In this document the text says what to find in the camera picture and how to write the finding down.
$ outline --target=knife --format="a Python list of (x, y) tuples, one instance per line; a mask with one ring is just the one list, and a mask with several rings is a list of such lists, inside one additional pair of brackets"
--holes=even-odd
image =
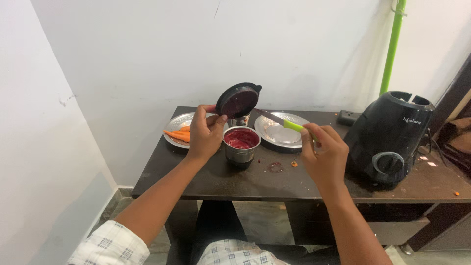
[(288, 120), (284, 120), (276, 115), (273, 115), (265, 110), (261, 110), (261, 109), (257, 109), (257, 108), (254, 108), (255, 111), (257, 111), (258, 113), (260, 113), (261, 115), (269, 118), (270, 120), (280, 124), (280, 125), (283, 125), (284, 128), (288, 128), (288, 129), (293, 129), (297, 132), (300, 132), (301, 129), (306, 129), (308, 130), (310, 133), (311, 133), (311, 136), (312, 136), (312, 139), (316, 142), (318, 142), (319, 140), (317, 139), (317, 137), (314, 135), (313, 132), (311, 132), (311, 130), (307, 129), (307, 128), (304, 128), (303, 126), (299, 125), (299, 124), (296, 124), (296, 123), (293, 123), (293, 122), (290, 122)]

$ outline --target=tiled floor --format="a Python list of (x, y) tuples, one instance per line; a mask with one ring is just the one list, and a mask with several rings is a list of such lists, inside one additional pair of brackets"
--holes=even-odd
[[(124, 197), (110, 217), (116, 217), (132, 198)], [(260, 244), (293, 245), (294, 238), (284, 203), (281, 202), (233, 202), (237, 215), (250, 241)], [(305, 246), (309, 252), (323, 246)], [(150, 247), (150, 257), (145, 265), (165, 265), (170, 242), (165, 228)], [(405, 255), (397, 246), (386, 250), (394, 265), (471, 265), (471, 251), (417, 252)]]

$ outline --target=carrot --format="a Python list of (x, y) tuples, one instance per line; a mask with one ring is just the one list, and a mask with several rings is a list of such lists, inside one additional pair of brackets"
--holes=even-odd
[(190, 131), (190, 126), (188, 125), (188, 126), (185, 126), (185, 127), (181, 127), (181, 128), (180, 128), (180, 131), (182, 131), (182, 132), (189, 132), (189, 131)]
[(172, 131), (172, 133), (181, 134), (181, 135), (190, 135), (190, 132), (182, 132), (182, 131)]
[(185, 142), (190, 142), (190, 134), (183, 135), (183, 134), (177, 134), (177, 133), (169, 132), (169, 131), (166, 131), (166, 130), (164, 130), (163, 132), (166, 133), (167, 135), (173, 137), (173, 138), (177, 138), (177, 139), (183, 140)]

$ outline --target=black lid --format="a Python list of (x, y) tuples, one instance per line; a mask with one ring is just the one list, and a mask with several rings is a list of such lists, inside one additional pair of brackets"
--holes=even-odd
[(216, 113), (236, 119), (249, 114), (259, 101), (261, 86), (253, 83), (239, 83), (227, 89), (216, 103)]

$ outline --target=hand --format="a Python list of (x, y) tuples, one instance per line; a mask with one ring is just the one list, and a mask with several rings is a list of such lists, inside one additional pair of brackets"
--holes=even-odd
[(188, 158), (203, 160), (205, 163), (218, 151), (222, 142), (222, 131), (227, 115), (206, 117), (214, 112), (216, 105), (199, 105), (190, 125), (190, 150)]
[(306, 129), (301, 130), (301, 159), (319, 191), (329, 192), (344, 186), (345, 164), (349, 153), (347, 144), (331, 126), (319, 126), (314, 123), (303, 126), (310, 129), (319, 139), (316, 146), (322, 147), (320, 152), (315, 152), (310, 133)]

